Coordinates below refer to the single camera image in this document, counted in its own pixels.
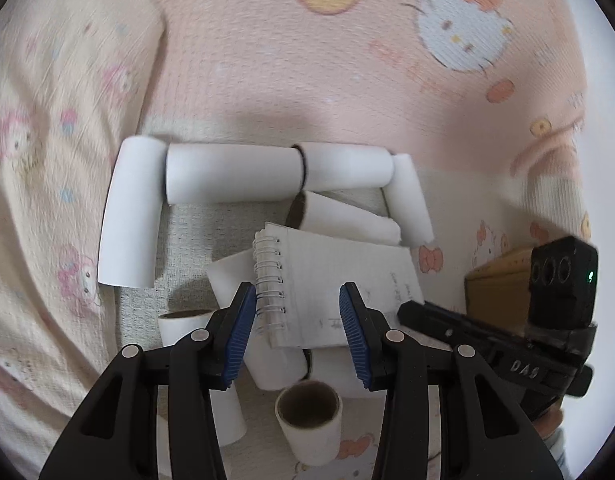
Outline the white paper roll tube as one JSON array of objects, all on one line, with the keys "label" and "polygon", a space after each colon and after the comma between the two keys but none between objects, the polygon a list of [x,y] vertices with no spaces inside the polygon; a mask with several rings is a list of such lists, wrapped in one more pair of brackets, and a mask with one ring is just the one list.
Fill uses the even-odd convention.
[{"label": "white paper roll tube", "polygon": [[413,159],[408,154],[396,154],[392,160],[392,179],[382,189],[390,217],[400,226],[404,245],[429,244],[434,232]]},{"label": "white paper roll tube", "polygon": [[399,246],[402,240],[401,228],[392,219],[306,191],[294,197],[285,224],[292,229],[379,245]]},{"label": "white paper roll tube", "polygon": [[168,146],[150,136],[125,139],[110,181],[98,255],[99,283],[151,288]]},{"label": "white paper roll tube", "polygon": [[385,391],[371,392],[356,377],[347,347],[313,349],[309,352],[309,380],[324,382],[344,399],[383,399]]},{"label": "white paper roll tube", "polygon": [[254,284],[257,274],[254,272],[253,250],[237,252],[235,255],[214,261],[208,265],[207,276],[214,297],[220,309],[227,308],[242,282]]},{"label": "white paper roll tube", "polygon": [[173,346],[193,330],[206,327],[212,314],[212,310],[200,309],[160,315],[158,326],[163,347]]},{"label": "white paper roll tube", "polygon": [[302,380],[285,389],[276,399],[275,416],[300,463],[324,466],[339,454],[342,401],[324,382]]},{"label": "white paper roll tube", "polygon": [[172,144],[166,156],[171,205],[280,202],[302,188],[295,148],[247,144]]},{"label": "white paper roll tube", "polygon": [[304,142],[303,188],[312,192],[383,188],[394,174],[392,155],[381,146]]},{"label": "white paper roll tube", "polygon": [[236,387],[230,386],[226,391],[211,390],[210,400],[219,446],[224,448],[245,437],[247,425]]},{"label": "white paper roll tube", "polygon": [[249,338],[245,363],[260,390],[290,387],[308,374],[308,361],[298,348],[272,348],[265,333],[255,330]]}]

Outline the spiral notebook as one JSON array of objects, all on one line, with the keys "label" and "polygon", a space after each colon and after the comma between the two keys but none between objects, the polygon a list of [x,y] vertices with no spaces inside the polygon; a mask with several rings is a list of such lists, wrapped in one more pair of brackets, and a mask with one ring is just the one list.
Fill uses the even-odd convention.
[{"label": "spiral notebook", "polygon": [[253,240],[258,324],[273,348],[316,349],[347,343],[340,287],[354,283],[366,306],[394,318],[422,302],[411,252],[268,223]]}]

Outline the brown cardboard box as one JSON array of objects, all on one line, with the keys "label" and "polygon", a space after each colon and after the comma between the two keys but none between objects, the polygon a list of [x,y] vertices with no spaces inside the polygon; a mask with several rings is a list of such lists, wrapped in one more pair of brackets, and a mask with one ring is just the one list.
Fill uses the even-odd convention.
[{"label": "brown cardboard box", "polygon": [[511,250],[465,276],[469,318],[517,335],[524,333],[530,307],[532,250]]}]

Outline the pink Hello Kitty mat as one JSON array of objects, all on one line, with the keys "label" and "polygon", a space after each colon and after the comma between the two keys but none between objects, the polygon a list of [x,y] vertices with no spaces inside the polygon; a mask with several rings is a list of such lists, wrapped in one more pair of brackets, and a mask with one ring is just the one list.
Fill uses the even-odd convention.
[{"label": "pink Hello Kitty mat", "polygon": [[423,294],[521,247],[591,237],[575,138],[585,69],[565,0],[143,0],[164,32],[138,132],[379,145],[418,171]]}]

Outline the cream floral blanket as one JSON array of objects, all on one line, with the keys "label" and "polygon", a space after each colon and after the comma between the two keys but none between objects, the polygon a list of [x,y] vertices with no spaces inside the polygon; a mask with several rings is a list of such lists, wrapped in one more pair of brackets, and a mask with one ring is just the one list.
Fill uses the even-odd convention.
[{"label": "cream floral blanket", "polygon": [[117,351],[100,229],[163,29],[150,0],[0,12],[0,448],[27,479]]}]

